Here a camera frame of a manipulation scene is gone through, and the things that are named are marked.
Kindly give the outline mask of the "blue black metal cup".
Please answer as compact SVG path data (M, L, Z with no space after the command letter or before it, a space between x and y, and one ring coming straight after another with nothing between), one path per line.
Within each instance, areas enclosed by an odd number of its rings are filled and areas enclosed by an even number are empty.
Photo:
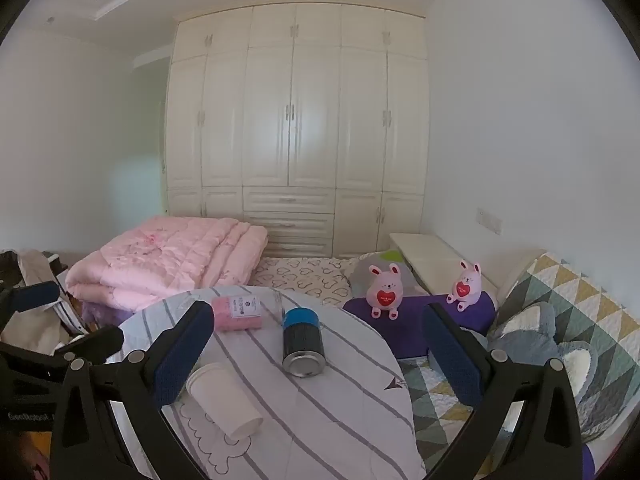
M293 308L285 312L282 328L284 370L298 378L319 375L326 367L326 354L318 314Z

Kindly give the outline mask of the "white paper cup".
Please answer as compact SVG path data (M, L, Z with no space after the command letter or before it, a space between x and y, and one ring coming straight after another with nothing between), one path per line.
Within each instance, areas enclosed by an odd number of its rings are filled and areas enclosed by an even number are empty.
M262 415L220 363L194 370L186 380L186 391L231 440L248 438L262 426Z

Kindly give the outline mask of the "folded pink quilt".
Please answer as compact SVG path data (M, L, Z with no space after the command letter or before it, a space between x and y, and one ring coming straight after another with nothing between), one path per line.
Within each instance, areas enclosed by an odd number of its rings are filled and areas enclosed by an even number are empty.
M233 218L158 216L75 263L77 300L138 312L189 290L245 285L268 244L263 226Z

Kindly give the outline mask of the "grey plush pillow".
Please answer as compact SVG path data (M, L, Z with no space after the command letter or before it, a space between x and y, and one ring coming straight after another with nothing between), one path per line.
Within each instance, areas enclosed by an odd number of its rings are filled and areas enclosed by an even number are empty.
M588 342L557 342L555 310L540 302L512 315L487 334L487 349L500 349L520 364L544 365L559 359L567 372L576 403L579 403L596 374L598 355Z

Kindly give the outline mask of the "triangle patterned quilt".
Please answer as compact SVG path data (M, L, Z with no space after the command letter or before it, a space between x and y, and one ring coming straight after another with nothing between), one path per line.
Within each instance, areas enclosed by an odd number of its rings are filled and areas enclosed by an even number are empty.
M606 441L626 431L639 401L639 322L602 287L550 252L521 273L481 341L493 344L500 330L506 342L517 334L531 340L528 320L534 313L540 315L541 333L562 353L570 381L582 388L577 398L582 440L602 465ZM419 451L433 466L471 410L433 359L406 359L400 368L410 388Z

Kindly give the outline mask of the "pink sleeved glass jar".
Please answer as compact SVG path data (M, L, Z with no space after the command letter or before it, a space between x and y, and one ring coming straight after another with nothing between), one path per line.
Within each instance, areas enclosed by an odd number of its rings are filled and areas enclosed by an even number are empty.
M282 312L273 292L241 292L212 300L216 333L260 330L267 323L282 323Z

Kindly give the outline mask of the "right pink bunny plush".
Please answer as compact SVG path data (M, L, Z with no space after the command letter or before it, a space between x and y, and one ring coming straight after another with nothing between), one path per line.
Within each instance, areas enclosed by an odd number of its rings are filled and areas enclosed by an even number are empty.
M483 292L482 269L478 263L469 264L460 261L463 272L451 287L446 297L447 304L455 304L459 312L474 306Z

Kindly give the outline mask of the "pink bunny plush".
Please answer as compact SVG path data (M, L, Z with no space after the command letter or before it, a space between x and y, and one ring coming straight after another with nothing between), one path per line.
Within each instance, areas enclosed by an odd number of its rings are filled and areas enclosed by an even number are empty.
M369 266L373 281L367 290L367 303L371 307L372 318L380 318L383 312L391 321L398 319L398 309L404 298L404 285L401 281L400 267L391 263L387 271L377 266Z
M447 304L455 304L459 312L474 306L483 292L482 269L478 263L469 264L460 261L463 272L451 287L446 297Z

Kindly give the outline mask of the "purple cushion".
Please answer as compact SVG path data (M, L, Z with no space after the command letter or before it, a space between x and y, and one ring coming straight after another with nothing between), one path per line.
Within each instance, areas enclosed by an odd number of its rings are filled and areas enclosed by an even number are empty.
M424 312L430 304L440 304L459 326L481 335L487 334L496 317L494 302L487 292L482 292L480 300L463 312L457 310L456 304L447 304L445 295L405 297L395 321L390 319L386 311L374 318L372 307L364 298L347 301L344 309L373 327L400 361L427 356L431 337L424 330L427 323Z

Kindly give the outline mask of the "striped white table cloth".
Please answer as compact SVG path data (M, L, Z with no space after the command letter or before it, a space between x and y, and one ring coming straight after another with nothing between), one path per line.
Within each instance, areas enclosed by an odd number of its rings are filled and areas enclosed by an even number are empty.
M160 300L122 323L125 342L113 359L149 348L194 301L243 294L258 297L262 327L213 334L196 364L228 370L262 415L262 426L232 440L186 391L163 409L209 478L423 478L408 388L390 347L365 322L301 292L222 286ZM319 317L326 367L314 377L294 377L282 364L282 315L295 307Z

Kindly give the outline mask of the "white bedside cabinet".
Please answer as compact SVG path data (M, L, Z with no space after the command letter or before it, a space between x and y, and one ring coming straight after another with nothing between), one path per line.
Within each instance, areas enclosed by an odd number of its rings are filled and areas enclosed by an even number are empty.
M390 234L390 244L406 260L416 279L432 295L450 292L463 271L462 257L438 236L430 234Z

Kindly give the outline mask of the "heart patterned bed sheet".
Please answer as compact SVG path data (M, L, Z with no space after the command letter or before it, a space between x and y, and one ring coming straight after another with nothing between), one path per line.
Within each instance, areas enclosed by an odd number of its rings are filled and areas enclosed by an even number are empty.
M301 292L325 306L341 308L352 298L348 278L358 262L358 258L265 257L248 284Z

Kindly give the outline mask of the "grey flower pillow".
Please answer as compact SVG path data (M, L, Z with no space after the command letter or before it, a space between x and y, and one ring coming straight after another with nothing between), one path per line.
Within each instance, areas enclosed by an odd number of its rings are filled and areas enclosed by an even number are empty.
M374 252L359 258L354 268L346 274L346 278L353 297L365 297L376 280L386 283L391 278L401 281L405 297L426 294L426 290L416 280L410 266L397 250Z

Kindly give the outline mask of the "cream white wardrobe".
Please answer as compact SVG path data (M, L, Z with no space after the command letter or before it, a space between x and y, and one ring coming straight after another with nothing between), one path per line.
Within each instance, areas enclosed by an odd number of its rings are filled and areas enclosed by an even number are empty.
M166 103L168 210L264 226L277 257L414 233L428 144L425 24L337 3L182 22Z

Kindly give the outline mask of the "white wall outlet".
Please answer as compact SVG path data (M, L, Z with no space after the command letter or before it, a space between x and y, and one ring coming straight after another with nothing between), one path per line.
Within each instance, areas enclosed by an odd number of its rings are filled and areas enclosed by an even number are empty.
M502 234L503 221L483 208L477 208L476 222L496 235Z

